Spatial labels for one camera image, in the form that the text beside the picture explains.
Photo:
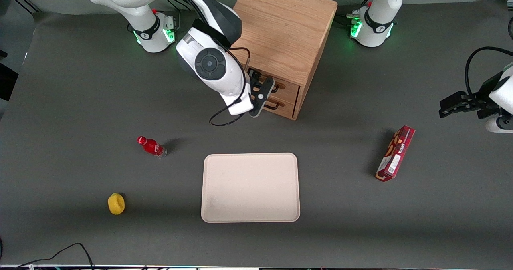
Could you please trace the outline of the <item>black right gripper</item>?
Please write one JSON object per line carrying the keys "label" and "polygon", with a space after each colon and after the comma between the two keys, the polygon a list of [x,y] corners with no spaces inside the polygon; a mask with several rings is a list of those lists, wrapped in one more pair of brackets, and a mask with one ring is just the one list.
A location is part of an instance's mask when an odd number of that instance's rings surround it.
{"label": "black right gripper", "polygon": [[264,104],[279,104],[272,97],[271,92],[265,92],[265,87],[275,87],[275,79],[269,75],[262,75],[259,71],[249,68],[246,72],[249,80],[249,96],[252,102],[264,102]]}

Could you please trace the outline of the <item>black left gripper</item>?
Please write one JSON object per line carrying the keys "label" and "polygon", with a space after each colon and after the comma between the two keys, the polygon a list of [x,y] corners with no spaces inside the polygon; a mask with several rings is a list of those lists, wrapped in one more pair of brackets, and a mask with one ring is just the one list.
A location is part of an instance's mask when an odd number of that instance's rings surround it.
{"label": "black left gripper", "polygon": [[[477,117],[479,120],[483,120],[492,115],[501,115],[501,107],[489,98],[489,95],[502,86],[502,75],[503,72],[499,72],[487,79],[474,94],[478,106]],[[465,113],[477,110],[475,102],[466,92],[453,93],[447,98],[442,99],[439,105],[439,117],[441,119],[454,113]]]}

